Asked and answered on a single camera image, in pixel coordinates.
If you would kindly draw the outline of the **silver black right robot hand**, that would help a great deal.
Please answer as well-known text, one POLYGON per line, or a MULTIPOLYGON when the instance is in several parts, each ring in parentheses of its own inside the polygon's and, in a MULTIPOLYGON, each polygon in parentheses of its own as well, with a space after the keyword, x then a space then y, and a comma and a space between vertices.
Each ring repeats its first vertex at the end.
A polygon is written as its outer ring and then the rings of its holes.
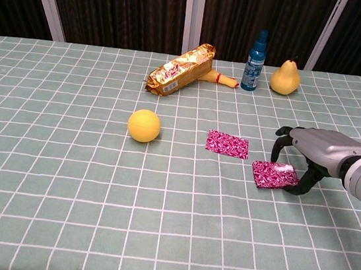
POLYGON ((308 169, 294 186, 283 189, 292 195, 303 195, 323 178, 340 178, 343 163, 361 156, 361 143, 338 131, 283 126, 275 132, 278 139, 271 151, 276 162, 283 147, 294 146, 305 156, 308 169))

